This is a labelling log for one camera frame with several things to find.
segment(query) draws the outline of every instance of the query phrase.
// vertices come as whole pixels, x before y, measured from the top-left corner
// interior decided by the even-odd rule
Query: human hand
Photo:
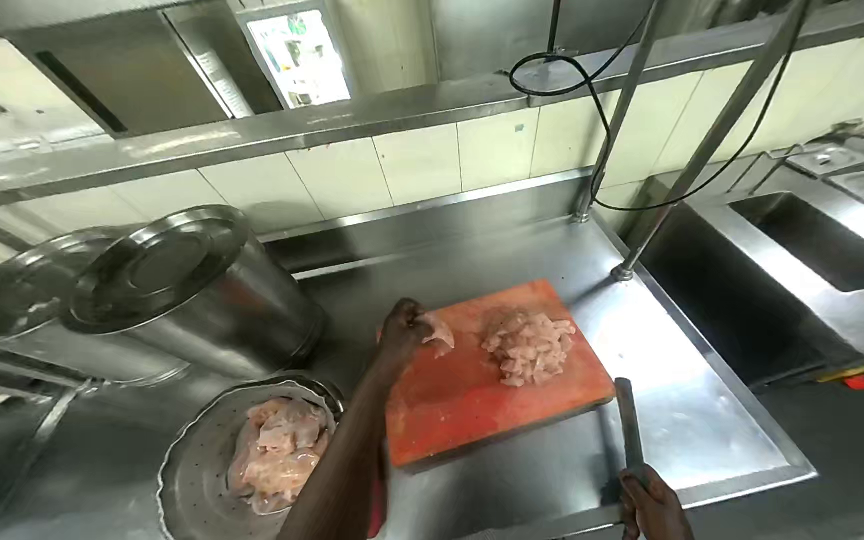
[[[618,473],[622,484],[622,540],[636,540],[640,533],[647,540],[694,540],[692,527],[682,510],[679,496],[652,467],[645,466],[648,486],[631,471]]]
[[[412,358],[423,339],[433,333],[431,325],[418,320],[425,312],[422,304],[411,298],[403,298],[395,304],[382,326],[376,363],[402,367]]]

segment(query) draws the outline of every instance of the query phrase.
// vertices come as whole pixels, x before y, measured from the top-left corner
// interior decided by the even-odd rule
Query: chopped chicken pieces
[[[442,355],[451,353],[452,349],[455,349],[455,336],[452,335],[452,328],[445,321],[432,313],[422,313],[417,319],[432,327],[433,330],[432,335],[422,339],[422,343],[428,343],[436,339],[440,341],[440,343],[434,344],[436,348],[435,357],[437,359]]]
[[[228,490],[269,514],[291,506],[329,445],[326,412],[304,399],[274,398],[248,410],[228,468]]]
[[[575,334],[575,326],[570,321],[516,311],[488,333],[482,348],[500,362],[503,385],[541,385],[563,372],[572,348],[571,334]]]

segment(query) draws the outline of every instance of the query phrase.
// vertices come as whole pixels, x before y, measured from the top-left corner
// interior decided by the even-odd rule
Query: wooden cutting board
[[[572,321],[576,332],[564,373],[542,385],[514,388],[499,382],[498,362],[481,345],[487,326],[513,310]],[[455,350],[436,358],[433,347],[422,347],[392,388],[385,418],[395,467],[552,417],[587,411],[616,395],[612,378],[546,279],[435,314],[452,329]]]

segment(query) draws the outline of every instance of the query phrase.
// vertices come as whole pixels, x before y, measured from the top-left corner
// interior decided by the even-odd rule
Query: steel container lid
[[[93,227],[53,238],[0,265],[0,341],[31,333],[63,312],[76,278],[126,233]]]
[[[162,317],[222,276],[251,237],[245,215],[222,204],[154,221],[116,242],[79,276],[62,324],[107,335]]]

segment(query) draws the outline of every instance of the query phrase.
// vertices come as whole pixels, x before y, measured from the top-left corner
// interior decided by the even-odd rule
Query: steel pot
[[[62,323],[129,336],[244,381],[296,365],[324,314],[238,209],[189,208],[108,248],[78,278]]]
[[[58,320],[78,274],[125,230],[87,228],[53,238],[0,266],[0,350],[123,385],[151,385],[187,367],[124,336],[81,335]]]

